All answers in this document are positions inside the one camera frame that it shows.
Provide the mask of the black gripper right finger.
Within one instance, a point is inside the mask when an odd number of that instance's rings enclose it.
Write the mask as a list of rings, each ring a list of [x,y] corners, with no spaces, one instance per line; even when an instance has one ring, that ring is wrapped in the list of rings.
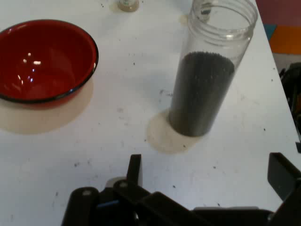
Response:
[[[269,218],[269,226],[299,226],[301,224],[301,171],[283,154],[270,153],[268,182],[282,204]]]

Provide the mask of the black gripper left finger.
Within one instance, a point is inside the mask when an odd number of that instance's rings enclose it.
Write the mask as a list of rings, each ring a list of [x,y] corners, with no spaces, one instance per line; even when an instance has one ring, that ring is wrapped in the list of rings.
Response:
[[[74,190],[63,217],[64,226],[194,226],[196,215],[162,193],[139,186],[141,155],[130,157],[127,175],[101,192]]]

